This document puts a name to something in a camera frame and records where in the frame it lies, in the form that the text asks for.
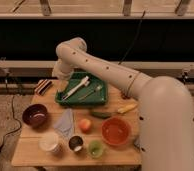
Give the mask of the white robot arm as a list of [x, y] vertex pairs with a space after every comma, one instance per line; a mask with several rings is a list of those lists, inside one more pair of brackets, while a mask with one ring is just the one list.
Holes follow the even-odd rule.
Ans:
[[142, 171], [194, 171], [194, 101], [183, 83], [94, 57], [80, 37], [57, 45], [56, 55], [58, 79], [79, 67], [138, 101]]

